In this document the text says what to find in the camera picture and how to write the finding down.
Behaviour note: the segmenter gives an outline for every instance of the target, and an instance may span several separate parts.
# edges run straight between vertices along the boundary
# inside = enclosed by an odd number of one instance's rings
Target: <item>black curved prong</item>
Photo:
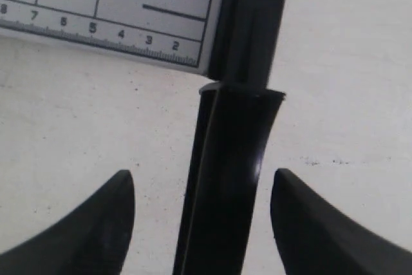
[[[120,171],[61,221],[0,255],[1,275],[119,275],[135,220],[135,190]]]
[[[360,226],[287,169],[276,172],[271,217],[288,275],[410,275],[412,254]]]

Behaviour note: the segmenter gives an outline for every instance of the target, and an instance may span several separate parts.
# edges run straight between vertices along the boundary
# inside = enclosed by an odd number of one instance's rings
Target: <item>ruler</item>
[[[222,0],[0,0],[0,34],[205,75]]]

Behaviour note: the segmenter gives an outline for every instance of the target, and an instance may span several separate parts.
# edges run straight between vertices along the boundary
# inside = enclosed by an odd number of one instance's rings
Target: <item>glossy black surface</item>
[[[135,220],[129,171],[120,171],[54,226],[0,255],[1,275],[118,275]]]
[[[240,274],[261,161],[284,94],[212,84],[201,95],[174,274]]]
[[[410,275],[412,254],[343,215],[287,169],[271,217],[287,275]]]
[[[223,0],[208,77],[266,88],[285,0]]]

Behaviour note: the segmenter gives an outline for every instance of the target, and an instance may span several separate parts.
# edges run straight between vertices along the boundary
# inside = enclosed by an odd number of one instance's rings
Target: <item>white surface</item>
[[[281,166],[412,250],[410,3],[287,0],[270,87],[288,97],[263,164],[244,274],[284,274],[269,217]],[[136,228],[124,274],[171,274],[197,93],[206,82],[1,39],[0,250],[130,168]]]
[[[14,31],[14,37],[27,39],[32,38],[27,33],[35,33],[49,43],[69,41],[100,53],[114,51],[136,61],[205,75],[220,2],[0,0],[7,6],[0,12],[0,34]]]

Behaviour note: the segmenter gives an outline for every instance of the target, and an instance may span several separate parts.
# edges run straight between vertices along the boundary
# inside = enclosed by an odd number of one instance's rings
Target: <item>printed number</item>
[[[67,25],[67,17],[62,17],[60,19],[60,25],[61,26],[66,26]]]
[[[7,5],[3,4],[0,6],[0,13],[6,14],[7,13]]]
[[[90,33],[96,33],[97,31],[97,24],[94,22],[91,22],[89,25],[89,32]]]
[[[179,45],[180,45],[180,43],[178,41],[173,42],[173,50],[178,51],[179,50]]]
[[[39,15],[39,11],[36,10],[32,10],[32,21],[34,21],[36,19],[36,17]]]
[[[146,44],[150,45],[153,43],[153,37],[151,35],[148,35],[146,37]]]

